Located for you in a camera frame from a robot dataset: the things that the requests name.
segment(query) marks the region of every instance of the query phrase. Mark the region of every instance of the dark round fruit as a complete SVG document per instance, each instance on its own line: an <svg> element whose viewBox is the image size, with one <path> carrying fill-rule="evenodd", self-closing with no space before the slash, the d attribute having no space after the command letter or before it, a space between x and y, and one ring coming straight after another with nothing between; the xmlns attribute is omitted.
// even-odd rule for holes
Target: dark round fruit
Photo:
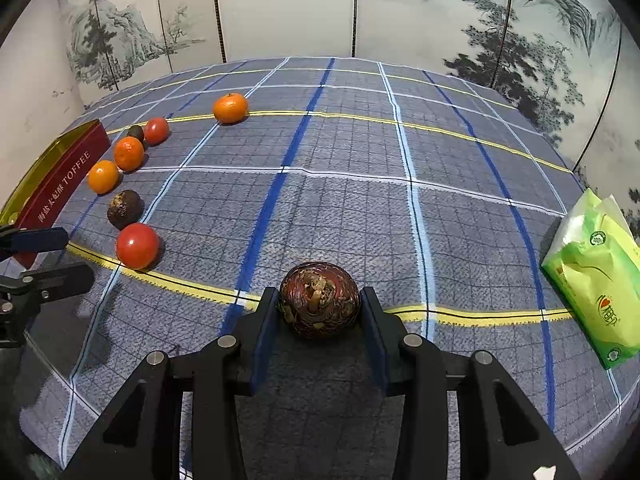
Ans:
<svg viewBox="0 0 640 480"><path fill-rule="evenodd" d="M138 124L134 124L127 130L127 137L135 137L137 140L142 142L142 145L145 147L145 131L142 129L142 126Z"/></svg>
<svg viewBox="0 0 640 480"><path fill-rule="evenodd" d="M360 313L360 295L346 270L326 262L307 262L282 280L279 308L295 332L323 339L353 324Z"/></svg>
<svg viewBox="0 0 640 480"><path fill-rule="evenodd" d="M133 190L125 189L111 199L107 218L116 229L123 230L129 224L138 221L143 209L140 195Z"/></svg>

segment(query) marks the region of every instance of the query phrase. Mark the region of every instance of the metal screw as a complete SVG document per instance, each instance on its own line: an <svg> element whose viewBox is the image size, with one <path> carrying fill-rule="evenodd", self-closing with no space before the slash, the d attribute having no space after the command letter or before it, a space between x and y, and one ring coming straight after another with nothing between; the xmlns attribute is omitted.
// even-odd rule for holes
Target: metal screw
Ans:
<svg viewBox="0 0 640 480"><path fill-rule="evenodd" d="M404 344L407 346L418 347L422 344L422 338L417 334L407 334L402 338Z"/></svg>
<svg viewBox="0 0 640 480"><path fill-rule="evenodd" d="M149 352L146 356L146 362L152 366L159 365L164 360L164 354L159 350Z"/></svg>
<svg viewBox="0 0 640 480"><path fill-rule="evenodd" d="M489 352L485 352L484 350L481 350L476 353L476 361L478 361L481 365L491 364L491 361L493 360L494 358L491 357L491 354L489 354Z"/></svg>
<svg viewBox="0 0 640 480"><path fill-rule="evenodd" d="M223 335L218 339L218 346L220 348L231 348L237 341L232 335Z"/></svg>

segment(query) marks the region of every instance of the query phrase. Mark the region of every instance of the plastic packaging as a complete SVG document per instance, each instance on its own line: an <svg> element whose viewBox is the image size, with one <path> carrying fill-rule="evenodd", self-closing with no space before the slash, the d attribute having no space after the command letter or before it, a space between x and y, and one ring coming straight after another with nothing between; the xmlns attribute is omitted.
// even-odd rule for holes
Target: plastic packaging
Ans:
<svg viewBox="0 0 640 480"><path fill-rule="evenodd" d="M640 248L612 196L584 192L562 219L542 268L606 369L640 351Z"/></svg>

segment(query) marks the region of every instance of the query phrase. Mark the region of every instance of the orange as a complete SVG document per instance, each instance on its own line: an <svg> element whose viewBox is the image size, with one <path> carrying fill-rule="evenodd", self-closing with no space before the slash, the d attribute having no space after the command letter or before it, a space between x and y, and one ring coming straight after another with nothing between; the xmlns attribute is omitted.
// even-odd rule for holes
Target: orange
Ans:
<svg viewBox="0 0 640 480"><path fill-rule="evenodd" d="M113 160L122 171L136 170L144 158L145 147L135 137L120 139L113 149Z"/></svg>
<svg viewBox="0 0 640 480"><path fill-rule="evenodd" d="M110 192L118 183L120 172L114 162L100 160L89 170L88 183L96 194Z"/></svg>
<svg viewBox="0 0 640 480"><path fill-rule="evenodd" d="M242 121L249 111L249 103L243 95L231 93L223 95L213 105L213 115L222 124Z"/></svg>

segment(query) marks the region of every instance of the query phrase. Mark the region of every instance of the tomato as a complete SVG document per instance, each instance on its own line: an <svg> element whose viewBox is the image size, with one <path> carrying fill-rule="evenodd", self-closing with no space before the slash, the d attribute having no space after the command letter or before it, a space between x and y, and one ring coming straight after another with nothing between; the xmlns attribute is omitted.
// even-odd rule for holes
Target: tomato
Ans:
<svg viewBox="0 0 640 480"><path fill-rule="evenodd" d="M158 255L160 238L146 224L135 223L126 226L116 240L116 254L129 269L140 270L148 267Z"/></svg>
<svg viewBox="0 0 640 480"><path fill-rule="evenodd" d="M169 136L169 123L164 117L151 119L145 126L145 140L151 146L160 144Z"/></svg>

